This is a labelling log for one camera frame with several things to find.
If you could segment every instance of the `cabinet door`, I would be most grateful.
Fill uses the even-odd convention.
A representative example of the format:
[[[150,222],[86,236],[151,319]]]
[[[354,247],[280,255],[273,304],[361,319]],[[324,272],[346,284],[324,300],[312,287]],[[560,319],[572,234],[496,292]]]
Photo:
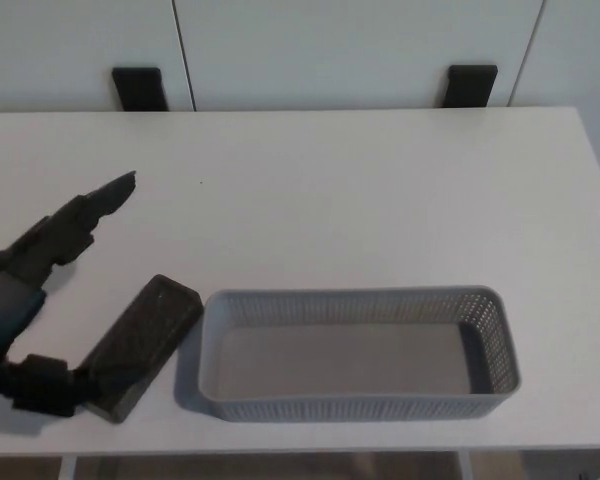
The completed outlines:
[[[431,107],[453,63],[506,105],[541,0],[175,0],[199,110]]]
[[[512,105],[576,105],[600,162],[600,1],[547,2]]]
[[[114,66],[157,66],[191,110],[168,0],[0,0],[0,111],[114,110]]]

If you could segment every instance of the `black eraser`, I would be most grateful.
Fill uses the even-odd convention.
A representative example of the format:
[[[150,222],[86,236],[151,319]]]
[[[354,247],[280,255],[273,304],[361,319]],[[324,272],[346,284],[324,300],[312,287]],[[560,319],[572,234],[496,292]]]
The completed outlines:
[[[131,366],[146,374],[87,408],[110,422],[123,422],[203,310],[196,291],[163,275],[153,277],[82,362],[91,373]]]

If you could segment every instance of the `mesh basket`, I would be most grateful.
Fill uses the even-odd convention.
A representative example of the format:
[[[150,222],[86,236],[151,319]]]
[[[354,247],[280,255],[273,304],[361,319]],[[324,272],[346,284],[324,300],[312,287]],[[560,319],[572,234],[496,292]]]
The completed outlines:
[[[520,376],[488,288],[224,291],[199,382],[226,420],[379,421],[480,417]]]

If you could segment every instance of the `basket bottom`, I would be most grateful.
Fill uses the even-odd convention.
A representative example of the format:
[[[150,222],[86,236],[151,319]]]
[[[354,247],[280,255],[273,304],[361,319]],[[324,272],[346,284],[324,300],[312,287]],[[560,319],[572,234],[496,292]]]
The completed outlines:
[[[219,401],[490,390],[480,338],[468,325],[235,328],[219,353],[209,385]]]

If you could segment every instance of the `table surface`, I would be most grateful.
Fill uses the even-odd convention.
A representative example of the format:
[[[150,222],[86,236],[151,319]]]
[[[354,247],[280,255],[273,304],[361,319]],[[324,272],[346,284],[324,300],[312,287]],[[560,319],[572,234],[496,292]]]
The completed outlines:
[[[233,424],[195,411],[194,332],[122,425],[0,398],[0,454],[600,447],[600,170],[575,110],[0,114],[0,248],[128,170],[12,359],[77,365],[157,273],[203,300],[483,284],[522,386],[479,420]]]

